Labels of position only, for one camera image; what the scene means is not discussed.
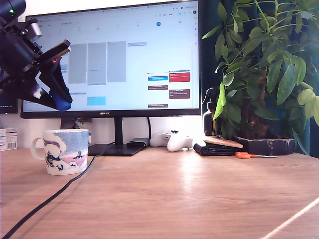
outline white game controller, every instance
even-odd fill
[[[181,135],[177,131],[172,131],[171,133],[162,133],[151,138],[150,146],[167,146],[169,152],[176,152],[182,148],[192,148],[193,139],[188,136]]]

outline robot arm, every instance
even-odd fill
[[[41,31],[37,20],[16,22],[25,11],[25,0],[0,0],[0,93],[35,102],[60,111],[70,109],[72,98],[61,73],[60,60],[68,53],[70,42],[43,53],[35,42]],[[47,93],[35,80],[50,88]]]

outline wooden board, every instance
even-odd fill
[[[216,138],[215,136],[207,136],[204,138],[204,141],[206,143],[213,143],[213,144],[230,146],[230,147],[235,147],[235,148],[243,148],[244,147],[242,144],[237,143],[235,141]]]

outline monitor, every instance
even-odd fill
[[[43,51],[71,42],[61,70],[73,103],[59,112],[23,101],[21,117],[200,115],[198,2],[27,16],[39,21]]]
[[[0,93],[0,114],[17,114],[18,100],[7,92]]]

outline dark bottle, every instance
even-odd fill
[[[215,121],[213,121],[213,118],[214,118],[215,110],[217,107],[216,98],[217,98],[216,89],[215,88],[208,89],[203,102],[205,103],[208,100],[208,103],[207,103],[208,111],[204,113],[203,115],[205,136],[215,135]]]

